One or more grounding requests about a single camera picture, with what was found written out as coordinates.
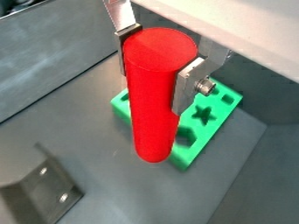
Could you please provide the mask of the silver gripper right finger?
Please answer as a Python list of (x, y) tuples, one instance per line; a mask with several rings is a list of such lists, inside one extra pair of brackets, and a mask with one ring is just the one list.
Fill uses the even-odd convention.
[(172, 112), (177, 116), (192, 105), (196, 94), (210, 94), (216, 86), (210, 74), (220, 69), (232, 55), (233, 52), (225, 46), (205, 37), (200, 38), (198, 56), (176, 74)]

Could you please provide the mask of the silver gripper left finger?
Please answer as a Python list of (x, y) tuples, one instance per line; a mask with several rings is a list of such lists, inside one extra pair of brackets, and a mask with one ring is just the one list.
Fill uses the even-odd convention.
[(114, 37), (118, 55), (120, 73), (126, 75), (124, 65), (122, 45), (126, 38), (142, 30), (136, 22), (136, 17), (129, 0), (102, 0), (112, 24), (114, 26)]

